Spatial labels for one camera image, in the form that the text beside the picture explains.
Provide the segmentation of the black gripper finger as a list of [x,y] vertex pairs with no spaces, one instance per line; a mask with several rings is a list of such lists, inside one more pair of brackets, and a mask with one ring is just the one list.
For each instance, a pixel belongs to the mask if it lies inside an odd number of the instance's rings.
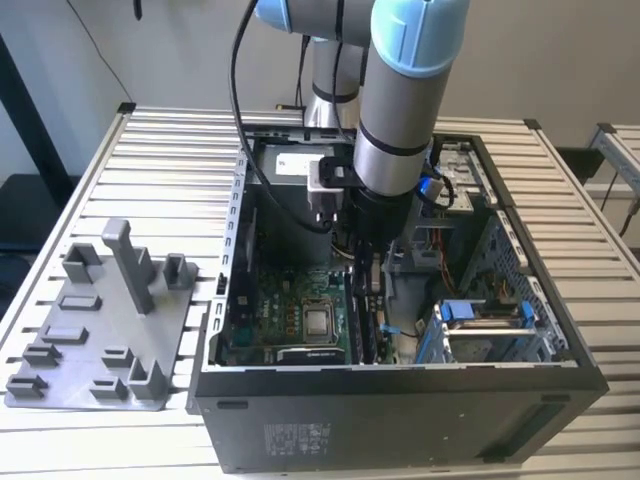
[[383,273],[382,265],[384,261],[384,253],[373,245],[371,247],[371,262],[369,268],[369,294],[379,295],[383,290]]
[[369,271],[369,247],[363,239],[358,239],[354,245],[354,265],[352,274],[353,294],[358,298],[367,295],[367,273]]

